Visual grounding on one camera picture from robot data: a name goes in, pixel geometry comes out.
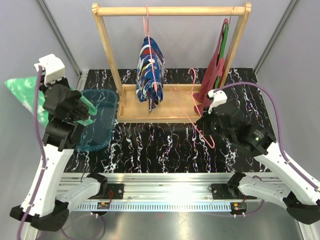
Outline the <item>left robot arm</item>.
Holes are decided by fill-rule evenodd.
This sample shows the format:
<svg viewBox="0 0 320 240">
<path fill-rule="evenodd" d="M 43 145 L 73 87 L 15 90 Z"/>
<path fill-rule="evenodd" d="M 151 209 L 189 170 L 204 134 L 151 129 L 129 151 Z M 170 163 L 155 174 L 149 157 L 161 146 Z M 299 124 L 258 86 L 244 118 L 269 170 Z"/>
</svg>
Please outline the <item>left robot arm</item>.
<svg viewBox="0 0 320 240">
<path fill-rule="evenodd" d="M 44 94 L 43 107 L 49 120 L 39 142 L 41 162 L 28 195 L 21 205 L 11 209 L 10 216 L 40 231 L 57 232 L 70 212 L 83 201 L 107 196 L 108 179 L 90 173 L 77 186 L 57 195 L 66 164 L 85 128 L 79 121 L 89 118 L 89 107 L 81 100 L 82 94 L 70 88 L 65 77 L 53 83 L 41 80 L 37 90 Z"/>
</svg>

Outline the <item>green tie-dye trousers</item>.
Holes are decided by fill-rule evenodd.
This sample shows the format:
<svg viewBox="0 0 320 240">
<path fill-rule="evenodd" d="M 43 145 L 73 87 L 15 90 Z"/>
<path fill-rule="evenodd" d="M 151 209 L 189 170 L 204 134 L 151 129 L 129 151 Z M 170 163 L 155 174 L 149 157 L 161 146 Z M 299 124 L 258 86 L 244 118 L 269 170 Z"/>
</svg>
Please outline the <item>green tie-dye trousers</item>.
<svg viewBox="0 0 320 240">
<path fill-rule="evenodd" d="M 47 133 L 75 133 L 79 134 L 84 129 L 93 123 L 91 116 L 97 114 L 96 107 L 81 93 L 81 100 L 89 107 L 89 119 L 80 120 L 77 122 L 65 122 L 58 119 L 48 120 L 48 112 L 44 109 L 44 84 L 43 75 L 26 77 L 26 78 L 13 78 L 5 82 L 7 88 L 11 93 L 26 107 L 31 113 L 36 113 L 36 119 L 41 124 L 46 126 L 45 130 Z"/>
</svg>

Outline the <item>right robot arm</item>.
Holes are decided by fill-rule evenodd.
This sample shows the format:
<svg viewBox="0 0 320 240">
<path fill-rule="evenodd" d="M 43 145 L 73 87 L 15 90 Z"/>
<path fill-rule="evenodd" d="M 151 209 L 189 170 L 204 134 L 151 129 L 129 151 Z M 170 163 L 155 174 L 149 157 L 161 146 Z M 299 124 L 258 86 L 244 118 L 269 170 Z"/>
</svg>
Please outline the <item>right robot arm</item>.
<svg viewBox="0 0 320 240">
<path fill-rule="evenodd" d="M 259 124 L 246 122 L 240 110 L 229 103 L 205 111 L 196 126 L 204 135 L 218 135 L 228 140 L 238 152 L 262 163 L 284 184 L 271 184 L 236 172 L 225 188 L 230 197 L 251 196 L 271 202 L 306 225 L 320 220 L 317 180 L 281 151 L 272 133 Z"/>
</svg>

